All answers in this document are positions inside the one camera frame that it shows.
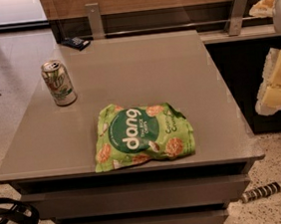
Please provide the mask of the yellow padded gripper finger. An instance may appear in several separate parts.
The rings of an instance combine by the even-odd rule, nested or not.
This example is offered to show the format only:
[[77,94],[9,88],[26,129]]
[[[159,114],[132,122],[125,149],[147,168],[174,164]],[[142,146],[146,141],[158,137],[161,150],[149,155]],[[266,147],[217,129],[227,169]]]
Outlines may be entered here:
[[271,48],[264,63],[255,110],[266,116],[281,111],[281,49]]
[[250,10],[249,15],[256,18],[272,17],[275,0],[259,0]]

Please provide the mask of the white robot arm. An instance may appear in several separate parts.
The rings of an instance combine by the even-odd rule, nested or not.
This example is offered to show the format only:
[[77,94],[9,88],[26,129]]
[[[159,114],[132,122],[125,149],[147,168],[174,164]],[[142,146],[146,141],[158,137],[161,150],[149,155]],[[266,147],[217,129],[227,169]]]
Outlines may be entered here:
[[[281,0],[260,0],[250,9],[249,15],[272,17],[275,32],[281,34]],[[255,110],[266,116],[281,111],[281,49],[271,48],[264,63]]]

